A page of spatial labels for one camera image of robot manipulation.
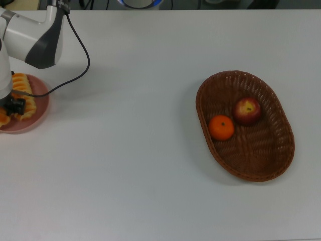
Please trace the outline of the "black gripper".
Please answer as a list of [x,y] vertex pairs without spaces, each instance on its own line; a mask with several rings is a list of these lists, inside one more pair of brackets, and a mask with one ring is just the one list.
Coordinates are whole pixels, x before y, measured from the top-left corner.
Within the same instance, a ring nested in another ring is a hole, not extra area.
[[23,98],[14,98],[12,96],[6,96],[1,99],[1,107],[5,110],[6,115],[20,114],[25,112],[26,100]]

